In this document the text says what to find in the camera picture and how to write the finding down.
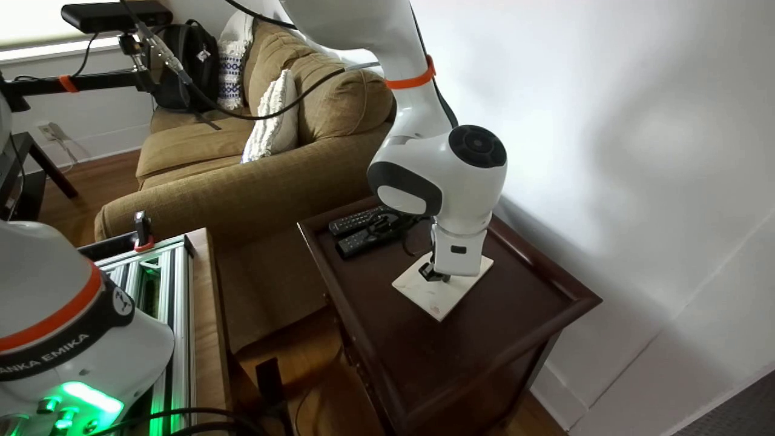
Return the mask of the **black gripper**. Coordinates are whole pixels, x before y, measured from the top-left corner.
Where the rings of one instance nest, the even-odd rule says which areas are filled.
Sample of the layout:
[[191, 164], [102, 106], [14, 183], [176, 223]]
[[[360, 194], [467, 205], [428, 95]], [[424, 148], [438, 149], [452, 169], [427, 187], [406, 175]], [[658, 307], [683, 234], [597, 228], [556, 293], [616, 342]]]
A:
[[447, 283], [450, 275], [475, 275], [481, 262], [486, 228], [447, 228], [444, 221], [430, 223], [430, 269], [418, 269], [421, 279]]

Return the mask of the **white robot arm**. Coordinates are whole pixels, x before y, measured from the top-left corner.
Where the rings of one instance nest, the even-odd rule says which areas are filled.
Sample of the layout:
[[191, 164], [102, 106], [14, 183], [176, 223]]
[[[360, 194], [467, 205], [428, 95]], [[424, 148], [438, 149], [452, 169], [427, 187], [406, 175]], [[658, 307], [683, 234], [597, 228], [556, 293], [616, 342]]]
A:
[[507, 148], [457, 123], [436, 88], [433, 60], [409, 0], [245, 0], [327, 48], [365, 48], [382, 67], [396, 118], [367, 164], [370, 192], [389, 209], [430, 218], [438, 275], [475, 275], [507, 178]]

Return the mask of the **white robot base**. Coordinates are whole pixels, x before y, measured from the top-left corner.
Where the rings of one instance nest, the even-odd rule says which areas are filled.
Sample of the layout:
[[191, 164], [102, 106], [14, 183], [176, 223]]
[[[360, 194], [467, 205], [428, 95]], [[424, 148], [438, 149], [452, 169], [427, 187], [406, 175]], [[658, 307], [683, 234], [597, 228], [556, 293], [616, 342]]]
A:
[[158, 329], [55, 228], [0, 223], [3, 436], [94, 436], [151, 383]]

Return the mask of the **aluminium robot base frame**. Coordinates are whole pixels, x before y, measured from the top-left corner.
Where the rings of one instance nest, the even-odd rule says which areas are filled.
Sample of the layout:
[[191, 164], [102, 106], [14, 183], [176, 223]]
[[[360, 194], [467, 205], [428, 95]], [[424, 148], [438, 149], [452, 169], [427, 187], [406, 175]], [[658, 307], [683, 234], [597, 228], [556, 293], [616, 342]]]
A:
[[185, 234], [132, 246], [132, 234], [111, 236], [83, 246], [138, 313], [151, 316], [160, 347], [141, 358], [152, 369], [152, 377], [131, 398], [115, 423], [97, 436], [171, 436], [191, 423], [191, 244]]

